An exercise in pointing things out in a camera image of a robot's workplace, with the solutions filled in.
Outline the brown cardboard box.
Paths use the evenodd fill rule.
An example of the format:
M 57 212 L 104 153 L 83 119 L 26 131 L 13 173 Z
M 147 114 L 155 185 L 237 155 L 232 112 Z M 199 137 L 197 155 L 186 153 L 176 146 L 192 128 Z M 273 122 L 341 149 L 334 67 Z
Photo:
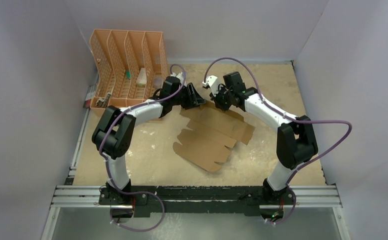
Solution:
M 236 143 L 247 145 L 255 127 L 232 110 L 221 111 L 211 102 L 180 114 L 189 119 L 173 143 L 174 152 L 203 170 L 213 173 L 227 162 Z

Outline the orange plastic file organizer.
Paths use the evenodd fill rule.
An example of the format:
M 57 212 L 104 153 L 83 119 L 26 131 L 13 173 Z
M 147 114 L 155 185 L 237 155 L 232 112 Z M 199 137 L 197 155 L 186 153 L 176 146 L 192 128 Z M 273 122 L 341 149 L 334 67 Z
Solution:
M 99 74 L 90 109 L 98 117 L 108 106 L 142 103 L 170 75 L 160 31 L 95 29 L 89 43 Z

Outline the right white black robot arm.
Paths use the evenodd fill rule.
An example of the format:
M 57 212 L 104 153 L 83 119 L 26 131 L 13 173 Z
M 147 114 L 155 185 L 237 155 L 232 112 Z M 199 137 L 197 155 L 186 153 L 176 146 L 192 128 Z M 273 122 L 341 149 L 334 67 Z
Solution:
M 277 135 L 276 155 L 278 163 L 264 180 L 263 199 L 273 204 L 287 192 L 288 183 L 298 167 L 318 153 L 318 145 L 310 118 L 298 117 L 283 111 L 269 102 L 255 87 L 247 88 L 239 72 L 223 76 L 224 82 L 210 75 L 203 87 L 210 89 L 210 98 L 215 107 L 227 111 L 231 106 L 256 116 L 275 130 Z

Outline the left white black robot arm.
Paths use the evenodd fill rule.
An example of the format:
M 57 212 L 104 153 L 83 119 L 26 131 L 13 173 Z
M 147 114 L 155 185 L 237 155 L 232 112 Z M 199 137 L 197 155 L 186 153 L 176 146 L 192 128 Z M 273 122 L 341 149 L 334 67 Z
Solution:
M 114 201 L 120 205 L 126 204 L 134 194 L 130 190 L 125 155 L 131 145 L 135 127 L 166 116 L 174 106 L 189 110 L 205 102 L 192 83 L 168 76 L 162 87 L 144 102 L 123 108 L 113 105 L 106 108 L 94 130 L 92 142 L 104 158 L 106 187 L 112 191 Z

